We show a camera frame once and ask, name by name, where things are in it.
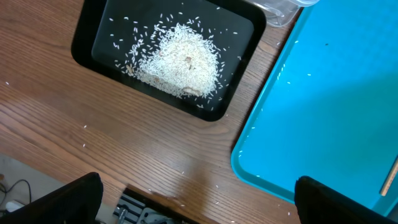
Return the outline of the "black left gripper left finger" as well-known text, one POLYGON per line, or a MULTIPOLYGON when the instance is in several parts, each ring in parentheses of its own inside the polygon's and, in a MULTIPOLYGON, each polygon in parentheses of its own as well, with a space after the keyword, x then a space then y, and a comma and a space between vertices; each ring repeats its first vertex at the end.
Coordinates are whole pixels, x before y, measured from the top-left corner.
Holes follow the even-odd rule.
POLYGON ((103 197, 100 175, 90 172, 1 217, 1 224, 94 224, 103 197))

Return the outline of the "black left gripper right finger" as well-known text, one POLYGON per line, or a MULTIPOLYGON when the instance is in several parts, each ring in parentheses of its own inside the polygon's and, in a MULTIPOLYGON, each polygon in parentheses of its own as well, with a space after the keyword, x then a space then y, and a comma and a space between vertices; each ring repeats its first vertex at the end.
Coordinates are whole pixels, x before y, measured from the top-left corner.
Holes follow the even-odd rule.
POLYGON ((296 181, 294 203, 301 224, 397 224, 309 176, 296 181))

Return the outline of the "wooden chopstick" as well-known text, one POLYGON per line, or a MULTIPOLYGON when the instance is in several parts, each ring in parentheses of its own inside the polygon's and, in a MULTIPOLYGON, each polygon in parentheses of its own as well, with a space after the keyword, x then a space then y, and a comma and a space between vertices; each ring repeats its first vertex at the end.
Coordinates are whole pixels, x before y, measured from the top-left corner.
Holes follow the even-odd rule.
POLYGON ((395 178, 396 174, 397 174, 397 159, 395 159, 395 161, 394 161, 394 163, 393 163, 393 165, 392 165, 392 167, 391 167, 391 169, 390 169, 390 171, 388 173, 388 176, 387 176, 387 178, 386 178, 386 180, 385 180, 385 182, 384 182, 384 184, 383 184, 383 186, 381 188, 381 191, 380 191, 380 195, 381 196, 383 196, 383 197, 386 196, 386 194, 388 193, 388 190, 389 190, 392 182, 394 181, 394 178, 395 178))

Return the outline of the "pile of white rice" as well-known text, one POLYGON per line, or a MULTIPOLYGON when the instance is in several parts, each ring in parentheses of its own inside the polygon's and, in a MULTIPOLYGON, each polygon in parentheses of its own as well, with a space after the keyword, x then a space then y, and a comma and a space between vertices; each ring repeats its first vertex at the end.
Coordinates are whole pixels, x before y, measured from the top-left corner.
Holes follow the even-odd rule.
POLYGON ((214 112, 226 99, 251 34, 250 29, 229 24, 238 19, 227 13, 217 26, 209 17, 182 10, 142 19, 110 16, 98 42, 106 63, 122 76, 214 112))

